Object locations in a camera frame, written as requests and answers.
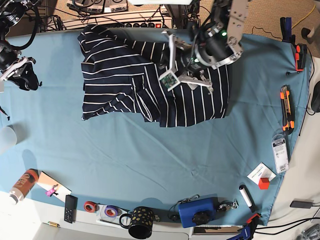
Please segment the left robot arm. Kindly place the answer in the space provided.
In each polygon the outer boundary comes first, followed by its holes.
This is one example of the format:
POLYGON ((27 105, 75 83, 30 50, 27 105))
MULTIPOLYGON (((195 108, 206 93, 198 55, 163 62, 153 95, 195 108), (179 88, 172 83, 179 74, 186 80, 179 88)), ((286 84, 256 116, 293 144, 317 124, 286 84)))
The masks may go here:
POLYGON ((165 70, 159 81, 168 91, 187 84, 191 90, 201 86, 213 93, 213 83, 204 76, 204 71, 217 70, 241 57, 240 41, 248 7, 246 0, 214 1, 210 15, 201 26, 190 24, 191 44, 169 30, 162 32, 168 39, 168 47, 163 50, 159 64, 159 68, 165 70))

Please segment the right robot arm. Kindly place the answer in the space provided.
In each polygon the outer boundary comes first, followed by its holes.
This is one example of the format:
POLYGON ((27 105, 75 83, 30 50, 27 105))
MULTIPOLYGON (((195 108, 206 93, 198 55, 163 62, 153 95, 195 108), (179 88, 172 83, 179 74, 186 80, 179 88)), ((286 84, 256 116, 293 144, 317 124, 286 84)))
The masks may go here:
POLYGON ((35 39, 41 22, 37 0, 2 0, 0 2, 0 91, 4 92, 4 82, 9 81, 24 91, 36 91, 41 86, 33 65, 33 57, 21 56, 35 39), (6 35, 10 28, 19 23, 29 10, 35 13, 34 27, 30 39, 22 46, 10 44, 6 35))

